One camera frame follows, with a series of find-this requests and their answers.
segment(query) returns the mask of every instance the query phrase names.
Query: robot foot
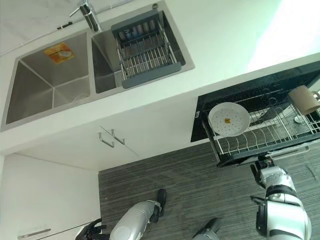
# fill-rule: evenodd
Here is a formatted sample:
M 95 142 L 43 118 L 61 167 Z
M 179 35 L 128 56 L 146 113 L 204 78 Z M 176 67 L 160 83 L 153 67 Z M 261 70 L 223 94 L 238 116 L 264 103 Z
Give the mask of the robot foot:
M 205 226 L 204 229 L 211 229 L 216 234 L 221 227 L 221 221 L 219 218 L 211 219 Z
M 167 191 L 165 189 L 159 189 L 156 196 L 156 201 L 160 203 L 161 211 L 159 213 L 159 216 L 162 217 L 165 212 L 165 205 L 167 201 Z
M 201 235 L 204 232 L 208 230 L 212 230 L 215 234 L 218 232 L 218 230 L 221 227 L 221 221 L 219 218 L 213 218 L 211 219 L 203 228 L 201 228 L 199 231 L 196 232 L 196 234 L 193 236 L 195 238 L 197 235 Z
M 149 219 L 151 223 L 157 223 L 159 221 L 159 217 L 162 217 L 164 215 L 165 205 L 167 201 L 167 192 L 165 189 L 159 189 L 156 196 L 156 201 L 160 203 L 161 210 L 157 205 L 154 206 L 153 214 Z

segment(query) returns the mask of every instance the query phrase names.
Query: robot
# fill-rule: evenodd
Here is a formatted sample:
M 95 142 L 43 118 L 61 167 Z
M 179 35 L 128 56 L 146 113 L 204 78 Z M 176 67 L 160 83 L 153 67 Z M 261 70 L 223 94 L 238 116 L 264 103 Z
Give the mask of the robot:
M 264 156 L 250 167 L 256 183 L 266 190 L 265 198 L 251 196 L 258 205 L 257 232 L 268 240 L 310 240 L 311 221 L 288 172 Z
M 271 158 L 259 156 L 251 166 L 256 183 L 266 190 L 265 198 L 251 196 L 258 205 L 256 230 L 268 240 L 310 240 L 311 221 L 297 197 L 292 178 Z M 139 240 L 149 223 L 157 223 L 164 214 L 167 192 L 160 189 L 157 200 L 139 202 L 120 219 L 110 234 L 100 234 L 106 226 L 95 226 L 98 219 L 83 228 L 75 240 Z M 219 240 L 218 218 L 211 219 L 193 240 Z
M 221 221 L 219 218 L 211 219 L 194 236 L 193 240 L 219 240 L 217 232 L 220 229 Z

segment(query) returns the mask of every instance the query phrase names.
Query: wire rack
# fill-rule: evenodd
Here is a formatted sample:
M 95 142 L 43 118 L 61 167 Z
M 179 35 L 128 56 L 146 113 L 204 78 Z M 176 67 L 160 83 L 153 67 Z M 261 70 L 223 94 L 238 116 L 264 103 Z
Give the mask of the wire rack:
M 320 133 L 320 117 L 316 111 L 302 115 L 288 97 L 278 101 L 283 89 L 235 101 L 245 106 L 248 102 L 263 103 L 265 108 L 249 113 L 250 126 L 246 132 L 235 137 L 223 137 L 213 132 L 213 139 L 220 155 L 234 155 L 286 143 L 305 135 Z
M 124 80 L 177 63 L 166 32 L 160 22 L 155 31 L 126 43 L 117 42 Z

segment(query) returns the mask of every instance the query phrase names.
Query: faucet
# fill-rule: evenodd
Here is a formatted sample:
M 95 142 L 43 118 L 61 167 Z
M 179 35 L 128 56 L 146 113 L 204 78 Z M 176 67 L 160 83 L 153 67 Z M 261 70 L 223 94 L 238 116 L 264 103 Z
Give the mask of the faucet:
M 78 5 L 79 5 L 79 7 L 77 7 L 75 10 L 73 10 L 69 14 L 69 16 L 72 17 L 76 12 L 78 12 L 80 10 L 82 15 L 84 16 L 86 22 L 88 23 L 90 29 L 94 33 L 100 33 L 102 30 L 101 30 L 101 26 L 98 22 L 94 7 L 88 2 L 88 0 L 81 0 L 78 3 Z

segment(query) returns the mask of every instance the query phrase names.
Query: sink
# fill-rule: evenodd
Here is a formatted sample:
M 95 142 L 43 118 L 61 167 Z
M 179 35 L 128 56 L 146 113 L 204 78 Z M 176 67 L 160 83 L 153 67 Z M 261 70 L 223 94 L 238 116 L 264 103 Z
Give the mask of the sink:
M 100 25 L 16 59 L 1 132 L 195 67 L 163 0 Z
M 97 94 L 122 86 L 122 73 L 116 51 L 116 41 L 110 30 L 91 39 L 94 85 Z
M 62 55 L 70 54 L 65 61 L 57 60 L 57 63 L 51 58 L 56 55 L 46 54 L 46 50 L 57 45 L 17 61 L 6 124 L 90 96 L 86 33 L 66 39 L 62 44 L 58 51 Z

